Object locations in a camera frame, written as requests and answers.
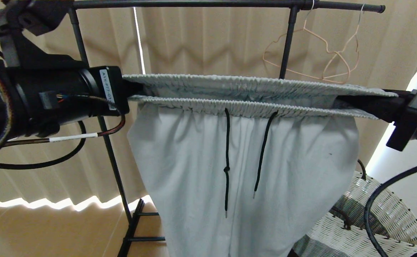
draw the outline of wire hanger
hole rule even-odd
[[[342,49],[341,51],[329,51],[329,43],[327,42],[327,40],[326,40],[326,39],[324,39],[322,36],[319,36],[318,34],[316,34],[316,33],[314,33],[313,31],[311,31],[311,30],[309,30],[309,29],[307,29],[307,28],[306,28],[306,21],[307,21],[307,19],[308,19],[308,15],[309,15],[309,14],[310,14],[310,12],[313,10],[314,5],[315,5],[315,0],[313,0],[313,4],[311,5],[311,9],[310,9],[310,11],[306,14],[305,21],[304,21],[304,23],[303,23],[303,28],[298,29],[298,30],[295,30],[294,32],[306,31],[306,32],[308,32],[309,34],[311,34],[311,35],[313,35],[313,36],[317,37],[318,39],[320,39],[321,41],[323,41],[323,42],[326,44],[326,52],[327,52],[328,54],[334,54],[334,55],[333,55],[333,57],[329,60],[329,62],[327,63],[326,67],[324,68],[324,71],[322,72],[321,77],[316,77],[316,76],[307,75],[307,74],[300,73],[300,72],[297,72],[297,71],[293,71],[293,70],[290,70],[290,69],[286,69],[286,70],[287,70],[287,71],[289,71],[289,72],[293,72],[293,73],[295,73],[295,74],[298,74],[298,75],[306,76],[306,77],[313,78],[313,79],[317,79],[317,80],[323,80],[323,81],[327,81],[327,82],[331,82],[331,83],[345,84],[345,83],[346,83],[346,82],[350,79],[351,72],[352,72],[352,71],[354,71],[354,70],[357,68],[358,64],[359,64],[359,56],[360,56],[360,54],[359,54],[359,41],[358,41],[358,38],[357,38],[357,33],[358,33],[358,31],[359,31],[359,26],[360,26],[360,18],[361,18],[361,16],[362,16],[362,10],[363,10],[363,7],[364,7],[364,5],[365,5],[365,4],[363,4],[363,5],[362,5],[362,7],[360,8],[359,20],[358,20],[358,23],[357,23],[357,27],[356,27],[356,31],[355,31],[355,33],[354,33],[354,34],[350,37],[350,39],[348,39],[348,41],[346,41],[346,43],[345,43],[345,45],[344,45],[344,47],[343,47],[343,49]],[[276,67],[280,68],[280,66],[279,66],[279,65],[276,65],[276,64],[274,64],[274,63],[272,63],[272,62],[270,62],[270,61],[266,60],[266,59],[265,59],[265,53],[267,52],[267,49],[269,49],[269,47],[270,47],[272,44],[274,44],[274,43],[278,43],[278,42],[279,42],[279,40],[280,40],[283,36],[285,36],[286,34],[287,34],[287,33],[280,35],[276,41],[272,41],[272,42],[271,42],[271,43],[270,43],[270,44],[269,44],[269,45],[265,48],[264,53],[262,54],[262,60],[264,60],[265,62],[267,62],[267,63],[269,63],[269,64],[271,64],[271,65],[274,65],[274,66],[276,66]],[[352,69],[351,69],[351,68],[350,68],[350,65],[347,63],[347,61],[346,61],[346,60],[345,60],[345,58],[343,57],[342,53],[346,50],[347,45],[350,43],[350,41],[351,41],[352,39],[356,39],[356,54],[357,54],[357,60],[356,60],[356,64],[355,64],[354,68],[352,68]],[[340,57],[340,59],[341,59],[341,60],[343,61],[343,63],[345,64],[347,72],[340,73],[340,74],[336,74],[336,75],[331,75],[331,76],[325,76],[326,71],[327,71],[327,68],[329,67],[329,65],[333,62],[333,60],[334,60],[337,56],[338,56],[338,57]],[[329,78],[335,78],[335,77],[339,77],[339,76],[342,76],[342,75],[347,75],[346,80],[344,80],[344,81],[342,81],[342,82],[340,82],[340,81],[335,81],[335,80],[329,80]]]

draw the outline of laundry basket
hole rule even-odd
[[[365,231],[363,210],[380,185],[356,171],[350,188],[311,230],[294,245],[300,257],[377,257]],[[373,203],[370,226],[381,247],[391,257],[417,252],[417,218],[394,192],[386,189]]]

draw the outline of woven basket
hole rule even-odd
[[[294,245],[294,251],[300,257],[379,256],[363,222],[365,204],[379,185],[375,179],[366,176],[364,180],[362,173],[355,172],[349,190]],[[417,218],[394,192],[386,189],[378,196],[370,217],[375,238],[389,256],[410,257],[417,252]]]

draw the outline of black metal clothes rack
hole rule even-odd
[[[78,23],[77,9],[96,9],[96,8],[124,8],[124,7],[279,7],[290,8],[288,19],[288,29],[283,50],[283,59],[281,61],[280,79],[284,79],[286,68],[289,60],[291,43],[293,41],[293,32],[297,14],[300,10],[323,9],[340,9],[340,10],[363,10],[383,13],[386,7],[384,5],[367,5],[346,2],[332,2],[320,0],[85,0],[73,2],[73,7],[69,10],[70,21],[73,26],[78,51],[81,60],[88,64],[85,45],[81,35],[80,25]],[[107,130],[104,117],[98,117],[99,125],[103,131]],[[131,214],[127,205],[126,195],[119,173],[117,161],[112,148],[112,142],[109,136],[104,136],[104,143],[107,153],[112,164],[113,174],[118,185],[121,200],[126,212],[128,229],[124,236],[118,257],[127,257],[132,242],[143,241],[165,241],[164,237],[135,237],[138,222],[142,216],[157,216],[158,213],[143,213],[145,203],[139,200],[137,208]]]

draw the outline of basket handle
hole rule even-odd
[[[352,222],[350,221],[350,218],[348,217],[348,215],[346,213],[344,213],[342,210],[340,210],[339,208],[335,207],[335,206],[333,206],[331,208],[331,210],[336,212],[336,213],[339,213],[340,215],[342,215],[343,218],[345,219],[343,221],[343,223],[344,223],[343,228],[346,229],[346,230],[351,230]]]
[[[360,165],[360,168],[362,169],[362,177],[361,179],[367,181],[367,171],[365,170],[365,165],[362,163],[360,159],[357,159],[357,162]]]

